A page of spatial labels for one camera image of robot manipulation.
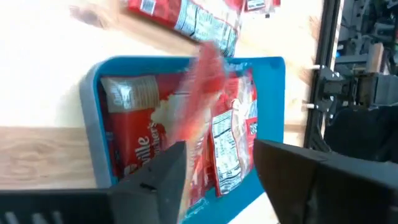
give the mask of wooden table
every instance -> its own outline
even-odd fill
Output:
[[[115,16],[103,5],[96,10],[107,18],[108,30],[70,19],[59,4],[39,2],[52,10],[12,1],[0,7],[12,18],[0,37],[7,42],[0,45],[5,49],[0,53],[0,189],[96,187],[79,80],[112,55],[192,55],[195,45],[150,22]],[[284,142],[298,146],[303,144],[307,112],[302,104],[311,82],[306,68],[315,60],[323,5],[302,2],[283,1],[272,19],[245,18],[236,50],[237,57],[285,59]]]

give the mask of red package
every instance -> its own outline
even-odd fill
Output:
[[[98,98],[99,98],[99,106],[101,108],[101,113],[103,117],[106,142],[108,143],[108,151],[109,151],[109,158],[111,161],[112,173],[115,177],[120,179],[121,177],[123,177],[123,175],[121,173],[121,169],[119,166],[119,151],[114,141],[112,122],[109,117],[108,104],[106,102],[106,93],[101,85],[99,85],[98,87]]]
[[[109,119],[124,175],[133,173],[169,145],[175,108],[172,93],[183,73],[104,77]]]
[[[245,0],[129,0],[129,10],[233,56]]]
[[[187,144],[187,173],[185,178],[180,219],[192,205],[192,195],[201,198],[205,194],[203,151],[208,135],[211,108],[216,103],[224,84],[226,74],[223,60],[212,43],[205,43],[181,88],[174,139]]]
[[[216,179],[217,196],[237,187],[252,169],[246,120],[254,103],[251,69],[237,77],[230,74],[224,92],[213,107],[210,147]]]
[[[280,0],[273,0],[272,4],[273,6],[280,6]]]

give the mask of white label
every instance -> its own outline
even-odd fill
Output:
[[[140,10],[146,14],[153,15],[155,10],[155,0],[142,0]]]
[[[110,113],[155,108],[159,104],[156,77],[106,77],[101,79],[108,99]]]
[[[264,0],[247,0],[246,2],[248,4],[248,10],[259,9],[266,6]]]
[[[210,8],[210,4],[219,7]],[[180,14],[174,29],[195,40],[214,40],[225,55],[232,56],[237,38],[234,27],[238,20],[238,13],[224,1],[181,0]]]
[[[214,140],[215,161],[221,194],[227,194],[241,183],[236,141],[232,129],[232,110],[215,116],[211,132]]]

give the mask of barcode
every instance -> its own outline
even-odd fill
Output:
[[[155,0],[142,0],[140,10],[149,15],[153,15],[155,10]]]

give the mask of metal frame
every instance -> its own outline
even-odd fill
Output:
[[[335,64],[366,63],[367,61],[368,61],[368,54],[345,55],[336,58]]]
[[[337,20],[340,11],[340,0],[329,0],[323,2],[322,23],[320,38],[318,41],[316,65],[330,67],[333,57],[333,46],[337,28]],[[321,85],[320,70],[313,71],[312,89],[309,103],[314,104],[319,100],[319,89]],[[309,110],[307,128],[305,129],[304,147],[318,151],[329,151],[330,148],[321,136],[324,113],[319,110]]]

